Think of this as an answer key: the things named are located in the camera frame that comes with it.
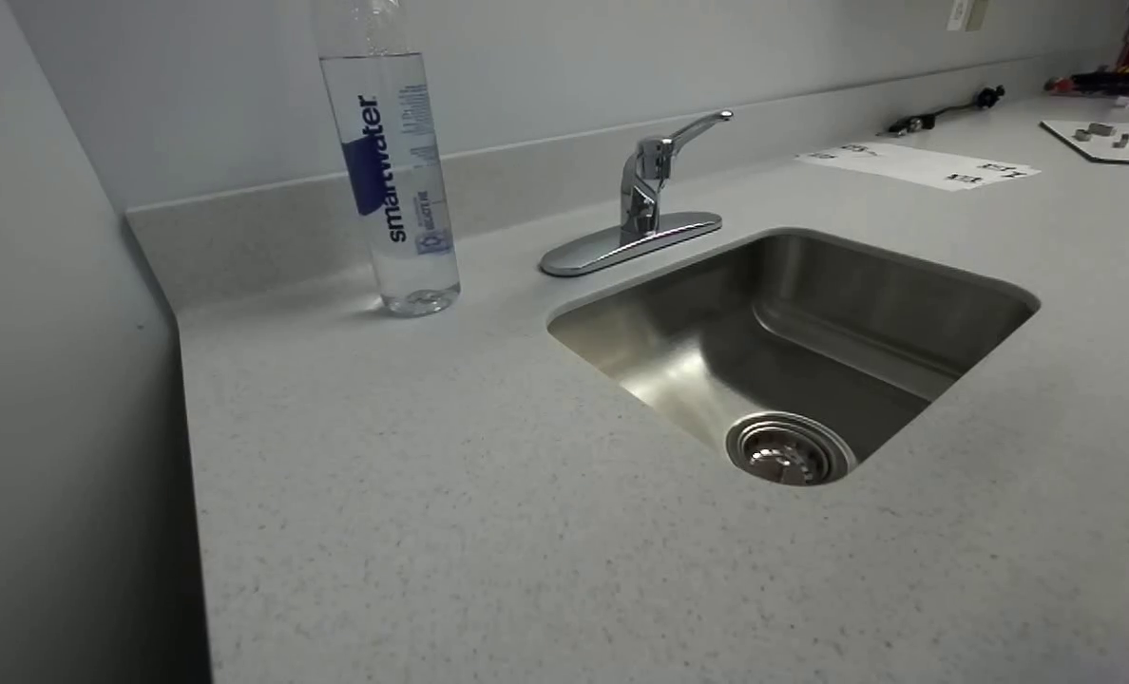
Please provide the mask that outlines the clear smartwater plastic bottle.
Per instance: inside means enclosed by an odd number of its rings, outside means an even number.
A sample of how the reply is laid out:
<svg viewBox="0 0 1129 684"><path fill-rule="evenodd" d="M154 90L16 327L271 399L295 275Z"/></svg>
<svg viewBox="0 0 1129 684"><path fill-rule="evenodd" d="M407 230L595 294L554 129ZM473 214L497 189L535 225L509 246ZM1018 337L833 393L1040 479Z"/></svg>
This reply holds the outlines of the clear smartwater plastic bottle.
<svg viewBox="0 0 1129 684"><path fill-rule="evenodd" d="M461 298L456 241L407 0L309 0L342 168L369 230L381 306L435 314Z"/></svg>

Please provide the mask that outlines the white paper sheet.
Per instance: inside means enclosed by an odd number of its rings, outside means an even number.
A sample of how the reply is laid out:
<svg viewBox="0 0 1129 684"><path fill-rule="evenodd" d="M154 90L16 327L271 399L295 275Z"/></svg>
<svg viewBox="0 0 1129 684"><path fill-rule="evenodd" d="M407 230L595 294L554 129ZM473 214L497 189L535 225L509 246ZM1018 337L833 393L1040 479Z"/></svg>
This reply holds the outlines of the white paper sheet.
<svg viewBox="0 0 1129 684"><path fill-rule="evenodd" d="M994 181L1030 179L1030 168L1022 162L909 148L890 142L851 142L837 148L815 148L804 151L804 162L881 176L931 189L979 189Z"/></svg>

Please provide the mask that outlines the wall outlet plate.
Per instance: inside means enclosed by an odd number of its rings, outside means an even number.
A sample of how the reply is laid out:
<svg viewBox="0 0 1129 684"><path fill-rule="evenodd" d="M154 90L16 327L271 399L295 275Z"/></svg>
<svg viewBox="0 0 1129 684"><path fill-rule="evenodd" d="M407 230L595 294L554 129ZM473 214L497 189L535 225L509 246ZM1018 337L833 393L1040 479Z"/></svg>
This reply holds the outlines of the wall outlet plate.
<svg viewBox="0 0 1129 684"><path fill-rule="evenodd" d="M945 32L979 32L989 0L950 0Z"/></svg>

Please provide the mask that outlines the stainless steel sink basin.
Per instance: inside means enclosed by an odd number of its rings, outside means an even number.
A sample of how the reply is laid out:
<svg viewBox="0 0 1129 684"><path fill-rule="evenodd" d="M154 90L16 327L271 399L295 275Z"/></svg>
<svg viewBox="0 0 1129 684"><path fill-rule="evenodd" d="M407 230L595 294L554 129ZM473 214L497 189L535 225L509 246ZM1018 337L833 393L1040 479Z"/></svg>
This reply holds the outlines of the stainless steel sink basin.
<svg viewBox="0 0 1129 684"><path fill-rule="evenodd" d="M722 461L739 415L794 410L862 464L1036 306L1012 280L779 229L595 294L548 332Z"/></svg>

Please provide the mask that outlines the chrome sink faucet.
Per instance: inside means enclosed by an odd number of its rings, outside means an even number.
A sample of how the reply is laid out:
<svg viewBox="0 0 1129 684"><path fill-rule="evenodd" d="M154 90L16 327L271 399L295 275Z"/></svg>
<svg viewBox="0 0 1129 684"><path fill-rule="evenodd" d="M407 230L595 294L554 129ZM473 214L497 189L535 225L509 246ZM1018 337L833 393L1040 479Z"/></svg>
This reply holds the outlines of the chrome sink faucet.
<svg viewBox="0 0 1129 684"><path fill-rule="evenodd" d="M671 176L680 148L722 122L728 122L728 110L709 110L671 132L642 137L619 176L619 219L611 229L552 246L535 263L535 270L548 277L590 277L608 266L718 230L718 214L666 214L661 189Z"/></svg>

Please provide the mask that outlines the metal sink drain strainer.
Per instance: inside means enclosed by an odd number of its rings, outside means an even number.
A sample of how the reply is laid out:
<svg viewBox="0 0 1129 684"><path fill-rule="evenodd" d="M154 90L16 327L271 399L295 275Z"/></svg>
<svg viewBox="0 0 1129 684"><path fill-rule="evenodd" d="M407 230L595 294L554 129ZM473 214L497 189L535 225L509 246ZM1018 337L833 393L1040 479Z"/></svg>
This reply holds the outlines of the metal sink drain strainer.
<svg viewBox="0 0 1129 684"><path fill-rule="evenodd" d="M860 464L837 428L794 410L739 415L725 428L725 456L739 472L782 488L826 488Z"/></svg>

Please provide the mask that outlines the white board with parts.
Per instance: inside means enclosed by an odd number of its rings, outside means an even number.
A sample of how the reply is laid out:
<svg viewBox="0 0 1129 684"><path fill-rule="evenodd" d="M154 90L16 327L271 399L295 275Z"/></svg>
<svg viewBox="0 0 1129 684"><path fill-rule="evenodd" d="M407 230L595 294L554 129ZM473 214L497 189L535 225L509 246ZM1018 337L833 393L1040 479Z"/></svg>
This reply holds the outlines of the white board with parts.
<svg viewBox="0 0 1129 684"><path fill-rule="evenodd" d="M1071 151L1079 151L1090 162L1129 162L1129 122L1064 122L1043 119L1040 129L1055 142L1064 142Z"/></svg>

